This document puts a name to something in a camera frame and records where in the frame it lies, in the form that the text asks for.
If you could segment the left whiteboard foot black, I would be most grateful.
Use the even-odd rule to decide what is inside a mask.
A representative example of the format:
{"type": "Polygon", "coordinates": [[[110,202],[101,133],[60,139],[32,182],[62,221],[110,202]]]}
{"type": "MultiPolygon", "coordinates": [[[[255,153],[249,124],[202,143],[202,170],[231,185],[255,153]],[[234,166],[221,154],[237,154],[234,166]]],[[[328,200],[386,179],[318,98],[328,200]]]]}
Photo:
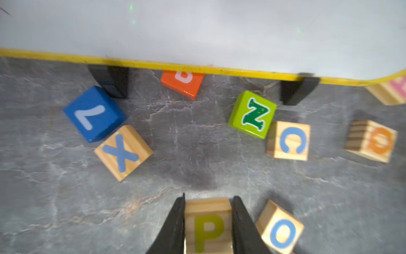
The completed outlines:
{"type": "Polygon", "coordinates": [[[97,83],[110,97],[128,98],[129,68],[108,65],[88,65],[87,67],[97,83]]]}

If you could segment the wooden block blue O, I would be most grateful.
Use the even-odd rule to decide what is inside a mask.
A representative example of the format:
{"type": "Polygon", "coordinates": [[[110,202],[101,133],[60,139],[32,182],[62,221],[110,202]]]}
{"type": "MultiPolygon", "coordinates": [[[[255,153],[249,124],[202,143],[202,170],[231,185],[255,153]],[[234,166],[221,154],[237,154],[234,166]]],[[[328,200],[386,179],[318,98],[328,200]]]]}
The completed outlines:
{"type": "Polygon", "coordinates": [[[255,224],[261,239],[280,254],[291,254],[304,225],[291,213],[269,200],[255,224]]]}

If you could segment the right whiteboard foot black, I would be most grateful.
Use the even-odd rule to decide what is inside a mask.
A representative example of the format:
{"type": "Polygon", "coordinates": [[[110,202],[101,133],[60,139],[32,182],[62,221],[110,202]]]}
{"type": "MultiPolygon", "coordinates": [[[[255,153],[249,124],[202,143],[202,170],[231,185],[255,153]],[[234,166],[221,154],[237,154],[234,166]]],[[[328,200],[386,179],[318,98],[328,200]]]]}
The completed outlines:
{"type": "Polygon", "coordinates": [[[295,106],[306,98],[320,83],[318,77],[303,77],[299,81],[280,82],[280,100],[283,105],[295,106]]]}

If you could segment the wooden block pink H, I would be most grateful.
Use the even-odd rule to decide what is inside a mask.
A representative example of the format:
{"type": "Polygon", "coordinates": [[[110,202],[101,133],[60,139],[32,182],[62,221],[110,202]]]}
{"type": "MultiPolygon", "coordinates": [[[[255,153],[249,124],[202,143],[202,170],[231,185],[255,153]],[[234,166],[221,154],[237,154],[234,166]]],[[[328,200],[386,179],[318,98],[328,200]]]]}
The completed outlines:
{"type": "Polygon", "coordinates": [[[406,103],[406,76],[398,77],[381,84],[366,87],[384,105],[402,105],[406,103]]]}

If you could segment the blue block white seven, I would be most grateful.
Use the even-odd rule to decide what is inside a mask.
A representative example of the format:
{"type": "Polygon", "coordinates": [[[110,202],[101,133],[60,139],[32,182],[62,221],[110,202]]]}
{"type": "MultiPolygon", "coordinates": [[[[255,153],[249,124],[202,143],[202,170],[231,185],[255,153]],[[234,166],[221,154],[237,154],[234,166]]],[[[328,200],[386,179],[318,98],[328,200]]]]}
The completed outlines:
{"type": "Polygon", "coordinates": [[[63,111],[88,143],[103,140],[126,120],[118,104],[98,86],[85,91],[63,111]]]}

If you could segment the wooden block green P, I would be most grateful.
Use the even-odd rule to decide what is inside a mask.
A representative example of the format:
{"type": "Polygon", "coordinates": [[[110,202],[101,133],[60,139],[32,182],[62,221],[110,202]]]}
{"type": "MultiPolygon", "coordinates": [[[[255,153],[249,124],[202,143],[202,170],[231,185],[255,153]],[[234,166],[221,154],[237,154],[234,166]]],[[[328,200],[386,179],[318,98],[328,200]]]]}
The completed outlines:
{"type": "Polygon", "coordinates": [[[186,254],[232,254],[232,207],[226,197],[187,200],[186,254]]]}

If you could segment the wooden block orange Q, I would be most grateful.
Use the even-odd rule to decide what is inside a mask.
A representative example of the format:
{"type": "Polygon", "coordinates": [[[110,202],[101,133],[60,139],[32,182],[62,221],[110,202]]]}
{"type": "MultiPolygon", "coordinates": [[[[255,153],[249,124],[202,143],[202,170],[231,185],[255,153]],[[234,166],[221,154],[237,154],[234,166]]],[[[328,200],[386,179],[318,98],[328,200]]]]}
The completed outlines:
{"type": "Polygon", "coordinates": [[[345,150],[358,156],[389,163],[398,132],[371,120],[353,121],[348,131],[345,150]]]}

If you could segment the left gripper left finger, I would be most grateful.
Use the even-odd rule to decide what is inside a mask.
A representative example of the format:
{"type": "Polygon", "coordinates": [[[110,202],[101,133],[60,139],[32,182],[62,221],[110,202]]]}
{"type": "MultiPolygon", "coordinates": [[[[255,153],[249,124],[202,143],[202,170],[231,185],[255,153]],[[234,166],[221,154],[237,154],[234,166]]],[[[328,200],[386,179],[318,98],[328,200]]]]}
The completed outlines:
{"type": "Polygon", "coordinates": [[[185,193],[178,197],[147,254],[185,253],[185,193]]]}

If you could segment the red block white letter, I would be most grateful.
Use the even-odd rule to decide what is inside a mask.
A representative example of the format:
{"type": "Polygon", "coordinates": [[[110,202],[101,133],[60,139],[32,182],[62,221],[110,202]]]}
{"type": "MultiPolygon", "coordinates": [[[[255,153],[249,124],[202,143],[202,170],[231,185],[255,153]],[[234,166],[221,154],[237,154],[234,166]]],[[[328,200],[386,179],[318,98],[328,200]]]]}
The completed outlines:
{"type": "Polygon", "coordinates": [[[191,72],[164,71],[161,83],[175,92],[196,99],[205,75],[191,72]]]}

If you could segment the wooden block blue X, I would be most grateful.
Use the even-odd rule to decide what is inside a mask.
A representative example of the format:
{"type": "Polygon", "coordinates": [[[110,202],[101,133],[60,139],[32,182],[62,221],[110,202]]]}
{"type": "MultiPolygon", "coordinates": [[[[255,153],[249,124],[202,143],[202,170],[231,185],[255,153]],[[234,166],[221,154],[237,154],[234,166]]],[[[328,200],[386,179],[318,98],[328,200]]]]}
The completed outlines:
{"type": "Polygon", "coordinates": [[[100,144],[94,153],[120,182],[152,156],[153,150],[133,126],[125,125],[100,144]]]}

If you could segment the whiteboard with red PEAR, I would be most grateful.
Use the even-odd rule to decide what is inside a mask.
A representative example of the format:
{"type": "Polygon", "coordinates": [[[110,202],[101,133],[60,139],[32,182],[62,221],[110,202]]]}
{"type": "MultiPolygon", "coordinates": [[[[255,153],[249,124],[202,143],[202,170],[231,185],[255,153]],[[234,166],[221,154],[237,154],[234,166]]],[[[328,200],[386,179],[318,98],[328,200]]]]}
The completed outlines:
{"type": "Polygon", "coordinates": [[[406,3],[2,1],[1,56],[367,86],[406,73],[406,3]]]}

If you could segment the whiteboard foot black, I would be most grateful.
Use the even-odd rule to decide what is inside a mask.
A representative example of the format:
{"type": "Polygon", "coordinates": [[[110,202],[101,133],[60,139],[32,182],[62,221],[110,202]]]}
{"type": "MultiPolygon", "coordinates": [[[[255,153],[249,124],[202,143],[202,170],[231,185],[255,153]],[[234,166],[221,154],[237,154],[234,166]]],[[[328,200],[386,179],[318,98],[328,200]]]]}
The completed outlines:
{"type": "Polygon", "coordinates": [[[283,105],[295,106],[306,98],[320,83],[318,77],[303,77],[299,81],[280,82],[280,100],[283,105]]]}
{"type": "Polygon", "coordinates": [[[97,83],[110,97],[128,98],[129,68],[108,65],[88,65],[87,67],[97,83]]]}

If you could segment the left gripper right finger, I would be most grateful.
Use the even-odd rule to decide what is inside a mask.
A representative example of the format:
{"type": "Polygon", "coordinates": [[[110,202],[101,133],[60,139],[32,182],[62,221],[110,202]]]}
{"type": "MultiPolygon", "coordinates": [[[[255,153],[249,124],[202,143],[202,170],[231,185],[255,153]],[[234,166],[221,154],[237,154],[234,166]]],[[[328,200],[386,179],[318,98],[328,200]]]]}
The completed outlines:
{"type": "Polygon", "coordinates": [[[234,196],[232,205],[232,237],[235,254],[271,254],[262,240],[242,199],[234,196]]]}

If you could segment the green block letter N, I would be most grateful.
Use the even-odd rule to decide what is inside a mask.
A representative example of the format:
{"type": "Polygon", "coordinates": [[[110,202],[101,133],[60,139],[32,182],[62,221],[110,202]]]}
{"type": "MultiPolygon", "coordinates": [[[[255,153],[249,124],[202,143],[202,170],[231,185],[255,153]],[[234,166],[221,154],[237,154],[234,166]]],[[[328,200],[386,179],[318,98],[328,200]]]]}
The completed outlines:
{"type": "Polygon", "coordinates": [[[275,103],[253,92],[244,91],[237,97],[228,125],[253,137],[265,139],[276,109],[275,103]]]}

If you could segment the wooden block blue C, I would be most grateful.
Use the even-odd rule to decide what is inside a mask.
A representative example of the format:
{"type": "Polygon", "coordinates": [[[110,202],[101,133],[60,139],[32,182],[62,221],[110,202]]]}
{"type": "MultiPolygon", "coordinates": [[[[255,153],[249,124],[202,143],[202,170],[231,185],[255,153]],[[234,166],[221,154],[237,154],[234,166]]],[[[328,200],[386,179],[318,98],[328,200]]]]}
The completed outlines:
{"type": "Polygon", "coordinates": [[[310,130],[308,124],[272,122],[266,136],[266,154],[272,158],[307,161],[310,130]]]}

